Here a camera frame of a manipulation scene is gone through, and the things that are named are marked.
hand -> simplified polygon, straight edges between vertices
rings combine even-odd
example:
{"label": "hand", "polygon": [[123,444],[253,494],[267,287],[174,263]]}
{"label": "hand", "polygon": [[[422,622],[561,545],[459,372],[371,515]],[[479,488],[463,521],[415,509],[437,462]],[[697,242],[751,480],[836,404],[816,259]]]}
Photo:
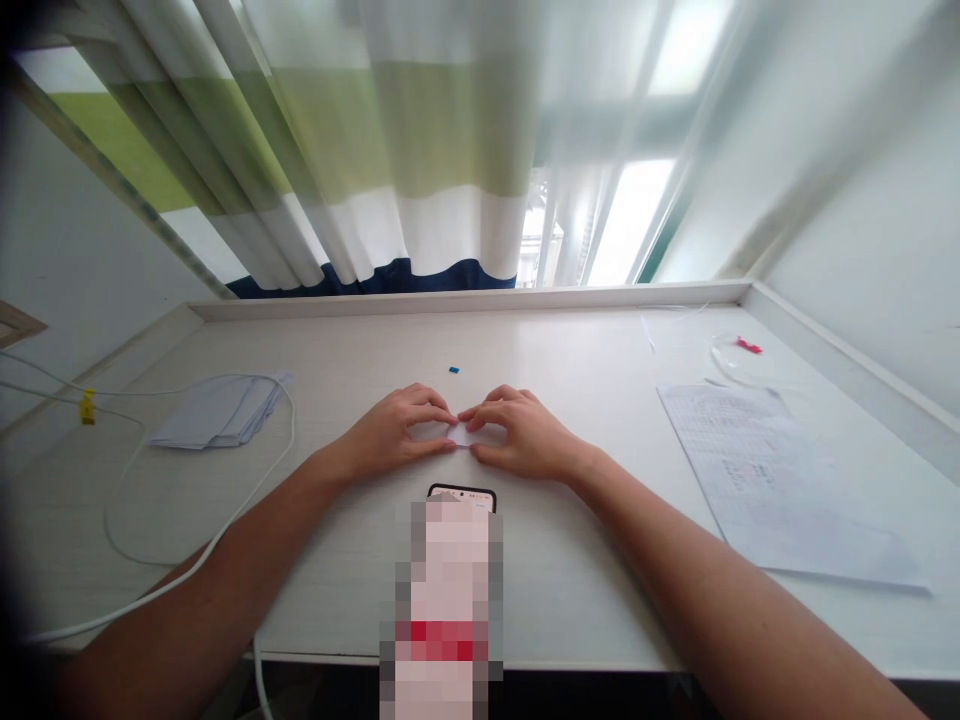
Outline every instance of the hand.
{"label": "hand", "polygon": [[410,439],[407,428],[431,420],[457,424],[436,390],[414,383],[387,395],[324,450],[342,463],[338,474],[347,480],[382,475],[428,455],[457,449],[456,443],[446,438]]}
{"label": "hand", "polygon": [[507,429],[503,447],[471,445],[470,452],[484,465],[538,480],[570,482],[592,462],[596,451],[567,430],[529,390],[501,385],[485,402],[464,410],[460,420],[476,432],[494,423]]}

yellow tag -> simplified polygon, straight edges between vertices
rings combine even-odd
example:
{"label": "yellow tag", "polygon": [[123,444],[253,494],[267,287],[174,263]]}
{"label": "yellow tag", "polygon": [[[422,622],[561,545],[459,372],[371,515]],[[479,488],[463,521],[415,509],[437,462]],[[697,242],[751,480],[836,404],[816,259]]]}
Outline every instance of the yellow tag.
{"label": "yellow tag", "polygon": [[87,388],[83,391],[83,400],[80,401],[80,423],[83,425],[96,425],[96,418],[93,416],[93,388]]}

paper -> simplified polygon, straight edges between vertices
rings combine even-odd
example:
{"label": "paper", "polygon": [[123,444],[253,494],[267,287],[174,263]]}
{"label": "paper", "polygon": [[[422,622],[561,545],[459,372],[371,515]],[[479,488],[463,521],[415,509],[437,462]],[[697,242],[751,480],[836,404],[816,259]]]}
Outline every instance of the paper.
{"label": "paper", "polygon": [[658,388],[727,542],[755,565],[927,587],[772,391]]}
{"label": "paper", "polygon": [[467,432],[468,423],[460,423],[450,428],[447,437],[457,443],[457,447],[471,445],[493,445],[503,447],[507,443],[507,429],[502,425],[487,423],[476,432]]}
{"label": "paper", "polygon": [[[284,385],[293,376],[271,374]],[[283,391],[265,378],[223,377],[186,391],[183,400],[150,436],[151,445],[202,450],[236,447],[260,431]]]}
{"label": "paper", "polygon": [[470,433],[467,432],[468,424],[458,423],[451,427],[442,422],[417,423],[407,429],[407,434],[411,440],[417,442],[448,437],[457,443],[457,447],[470,447],[475,444],[503,447],[507,442],[507,429],[502,425],[487,423],[477,432]]}

wall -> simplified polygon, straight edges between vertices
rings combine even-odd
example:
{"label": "wall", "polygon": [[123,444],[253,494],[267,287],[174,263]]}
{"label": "wall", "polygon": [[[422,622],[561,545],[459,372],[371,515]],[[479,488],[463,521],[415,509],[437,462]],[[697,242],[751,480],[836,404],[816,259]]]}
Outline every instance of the wall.
{"label": "wall", "polygon": [[767,282],[960,417],[960,68]]}
{"label": "wall", "polygon": [[[49,326],[14,354],[73,379],[180,303],[216,299],[40,120],[0,98],[0,299]],[[59,389],[6,359],[0,377]],[[0,391],[0,428],[39,402]]]}
{"label": "wall", "polygon": [[805,0],[784,9],[769,55],[705,168],[655,282],[709,280],[805,172],[859,93],[934,0]]}

red object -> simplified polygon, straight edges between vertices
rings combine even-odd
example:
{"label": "red object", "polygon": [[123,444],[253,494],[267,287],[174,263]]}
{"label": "red object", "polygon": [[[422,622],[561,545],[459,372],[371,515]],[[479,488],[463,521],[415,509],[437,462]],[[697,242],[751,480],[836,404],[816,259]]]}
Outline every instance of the red object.
{"label": "red object", "polygon": [[751,343],[748,343],[739,335],[737,335],[737,345],[742,347],[744,350],[749,350],[754,355],[759,355],[760,353],[763,352],[763,349],[759,345],[752,345]]}
{"label": "red object", "polygon": [[397,621],[396,659],[483,661],[488,651],[486,634],[486,622]]}

